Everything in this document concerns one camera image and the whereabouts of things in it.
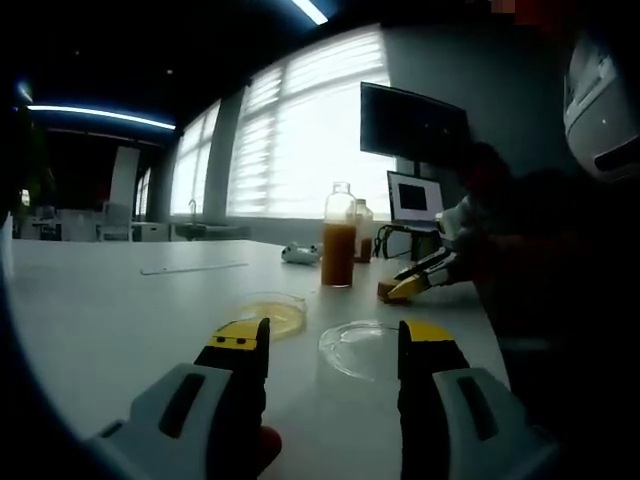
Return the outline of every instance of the glass bottle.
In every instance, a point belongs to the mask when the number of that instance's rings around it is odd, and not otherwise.
[[[369,263],[373,244],[373,211],[363,198],[356,200],[356,253],[355,261]]]
[[[322,284],[349,287],[353,283],[356,242],[356,199],[347,182],[334,182],[324,210]]]

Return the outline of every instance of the orange liquid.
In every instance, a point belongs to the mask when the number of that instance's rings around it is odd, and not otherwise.
[[[371,243],[371,238],[360,240],[360,255],[355,258],[356,263],[369,263],[371,261]]]
[[[347,287],[353,284],[355,225],[325,223],[323,243],[322,284],[334,287]]]

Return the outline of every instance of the glass petri dish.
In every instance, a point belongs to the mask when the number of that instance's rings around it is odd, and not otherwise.
[[[269,318],[271,340],[302,332],[307,323],[304,298],[280,292],[256,292],[245,295],[231,315],[231,321],[259,322]]]
[[[398,327],[359,320],[325,331],[318,350],[326,363],[349,377],[371,382],[398,376]]]

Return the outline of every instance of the monitor screen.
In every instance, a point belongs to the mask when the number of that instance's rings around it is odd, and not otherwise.
[[[387,172],[391,220],[433,222],[442,212],[440,184],[427,178]]]
[[[360,150],[453,167],[469,142],[464,110],[397,88],[360,84]]]

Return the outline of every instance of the white desk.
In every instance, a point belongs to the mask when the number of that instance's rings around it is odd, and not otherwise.
[[[307,330],[271,344],[263,419],[281,433],[284,449],[265,478],[400,478],[398,382],[359,383],[323,368],[317,342],[331,326],[428,318],[453,333],[471,365],[486,367],[508,385],[470,283],[426,292],[413,307],[391,307],[376,300],[376,285],[398,265],[356,265],[352,289],[321,288],[319,266],[283,264],[280,251],[250,241],[15,241],[18,334],[62,417],[88,437],[127,418],[131,400],[174,365],[192,362],[228,321],[234,299],[255,291],[305,297]],[[140,275],[141,267],[236,261],[249,266]]]

